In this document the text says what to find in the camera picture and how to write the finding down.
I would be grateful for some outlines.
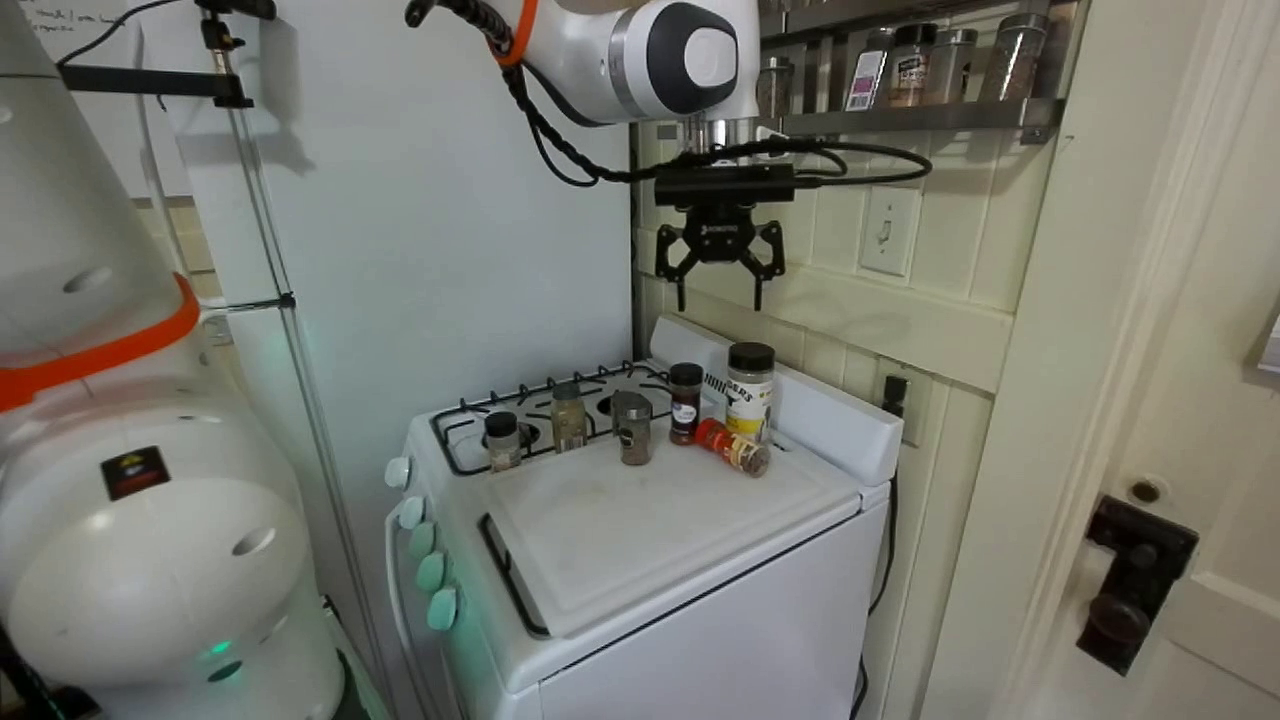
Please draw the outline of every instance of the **white appliance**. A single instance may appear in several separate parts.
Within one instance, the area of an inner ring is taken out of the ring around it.
[[[664,430],[625,466],[601,400],[638,387],[664,413],[659,369],[725,377],[725,348],[659,319],[656,358],[578,373],[596,438],[569,452],[543,452],[546,385],[411,419],[386,598],[426,696],[476,720],[849,717],[900,419],[783,369],[762,480]],[[495,407],[535,427],[508,472],[485,472]]]

